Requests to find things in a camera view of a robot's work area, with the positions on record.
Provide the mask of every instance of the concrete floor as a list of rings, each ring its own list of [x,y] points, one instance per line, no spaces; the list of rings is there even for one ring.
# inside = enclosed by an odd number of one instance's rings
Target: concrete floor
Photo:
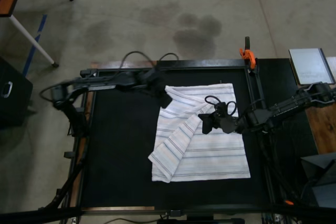
[[[50,67],[35,53],[28,79],[38,113],[19,128],[0,132],[0,212],[34,210],[53,198],[68,175],[63,152],[72,149],[68,122],[38,92],[79,76],[92,62],[120,60],[142,50],[153,60],[166,52],[181,59],[238,59],[244,37],[258,58],[287,58],[289,48],[336,51],[334,0],[18,0],[16,18],[60,63]],[[31,44],[0,19],[0,55],[22,71]],[[260,215],[246,216],[260,223]],[[86,217],[82,223],[111,218]]]

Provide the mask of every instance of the orange clamp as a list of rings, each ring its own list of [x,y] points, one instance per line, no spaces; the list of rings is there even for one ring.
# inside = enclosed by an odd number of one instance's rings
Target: orange clamp
[[[256,67],[256,58],[254,57],[254,53],[250,50],[250,38],[245,37],[245,50],[243,51],[242,48],[239,49],[240,55],[244,60],[250,60],[251,62],[251,69]]]

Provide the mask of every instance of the towel fold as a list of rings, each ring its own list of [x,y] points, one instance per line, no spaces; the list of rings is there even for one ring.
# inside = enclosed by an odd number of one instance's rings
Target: towel fold
[[[202,133],[198,114],[212,113],[207,95],[222,102],[236,101],[232,84],[169,87],[166,92],[173,101],[160,109],[154,151],[152,180],[166,183],[191,180],[249,178],[244,142],[240,134],[226,134],[221,129]],[[228,112],[233,111],[230,104]]]

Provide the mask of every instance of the black mat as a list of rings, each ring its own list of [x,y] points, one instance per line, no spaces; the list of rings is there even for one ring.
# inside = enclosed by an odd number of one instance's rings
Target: black mat
[[[264,71],[261,81],[270,103],[292,95],[296,84],[288,60],[262,60],[260,65],[264,65],[260,71]],[[274,78],[266,75],[272,66]],[[167,75],[171,86],[233,83],[239,111],[250,104],[243,70],[176,70]],[[243,136],[250,179],[152,182],[148,155],[153,151],[159,109],[155,100],[141,94],[113,90],[97,92],[81,196],[83,207],[172,209],[208,204],[268,203],[254,134]],[[307,126],[307,119],[303,117],[300,124]]]

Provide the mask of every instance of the black table surface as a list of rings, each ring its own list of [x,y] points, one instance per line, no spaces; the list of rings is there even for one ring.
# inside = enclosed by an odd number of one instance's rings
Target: black table surface
[[[288,59],[263,59],[259,65],[267,105],[291,97],[297,90]],[[113,73],[102,71],[100,75]],[[250,98],[243,69],[186,68],[167,72],[170,86],[220,82],[234,85],[240,113],[248,107]],[[153,151],[159,110],[157,102],[143,94],[96,92],[81,189],[82,207],[154,206],[159,210],[269,203],[264,165],[254,133],[243,135],[249,179],[152,182],[148,156]],[[317,153],[305,113],[287,120],[276,137],[275,148],[284,175],[294,187],[300,183],[302,186],[304,182],[300,181],[304,178],[298,168],[298,157]]]

